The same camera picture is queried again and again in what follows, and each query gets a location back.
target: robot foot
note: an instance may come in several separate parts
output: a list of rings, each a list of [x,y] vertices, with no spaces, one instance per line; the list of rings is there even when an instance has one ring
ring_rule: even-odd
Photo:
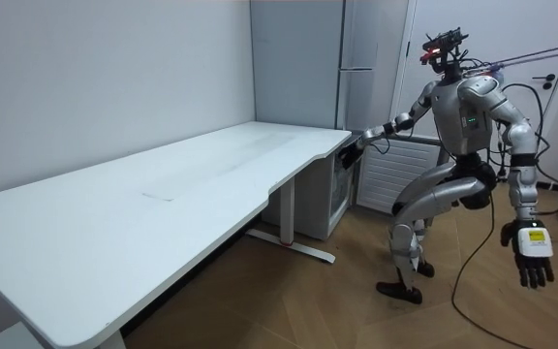
[[[376,284],[376,290],[385,296],[397,300],[409,301],[413,304],[421,304],[423,302],[423,296],[417,287],[408,290],[401,282],[379,282]]]
[[[425,277],[432,278],[434,277],[435,270],[434,270],[434,266],[432,266],[431,264],[425,261],[419,261],[417,266],[417,272]]]

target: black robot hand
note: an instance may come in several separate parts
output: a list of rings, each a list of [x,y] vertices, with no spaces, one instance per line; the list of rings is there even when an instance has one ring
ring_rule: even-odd
[[[363,150],[357,148],[357,142],[352,142],[346,145],[343,149],[339,150],[337,158],[341,161],[344,169],[348,170],[360,157],[363,155]]]
[[[552,266],[548,257],[527,257],[520,253],[518,231],[521,228],[527,227],[527,224],[533,225],[533,223],[538,223],[543,227],[541,221],[527,222],[514,220],[506,224],[501,230],[501,244],[507,247],[511,241],[513,258],[520,273],[520,285],[536,289],[538,286],[545,287],[546,281],[553,282],[554,273],[552,272]]]

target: robot camera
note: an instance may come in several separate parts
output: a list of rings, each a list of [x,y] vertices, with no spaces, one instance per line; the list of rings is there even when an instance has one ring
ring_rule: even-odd
[[[423,44],[423,50],[426,51],[426,54],[420,58],[421,64],[425,65],[428,62],[436,61],[438,58],[447,57],[448,53],[453,53],[454,50],[458,50],[458,46],[468,37],[468,34],[462,35],[460,27],[439,34],[434,39],[428,36],[430,40]]]

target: small refrigerator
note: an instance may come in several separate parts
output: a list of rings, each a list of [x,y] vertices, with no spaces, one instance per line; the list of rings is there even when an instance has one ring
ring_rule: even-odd
[[[362,131],[367,127],[381,1],[252,1],[256,119]],[[326,239],[350,202],[353,170],[335,156],[295,179],[294,228]],[[278,194],[263,220],[278,223]]]

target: desk leg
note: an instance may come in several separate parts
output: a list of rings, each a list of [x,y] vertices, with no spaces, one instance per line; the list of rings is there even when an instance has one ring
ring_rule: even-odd
[[[279,227],[279,238],[255,229],[249,230],[247,235],[316,257],[326,263],[332,264],[335,262],[335,256],[330,253],[295,242],[295,179],[293,177],[290,178],[279,190],[281,190],[281,226]]]
[[[118,331],[107,338],[107,340],[96,349],[126,349],[126,345],[124,345],[122,334]]]

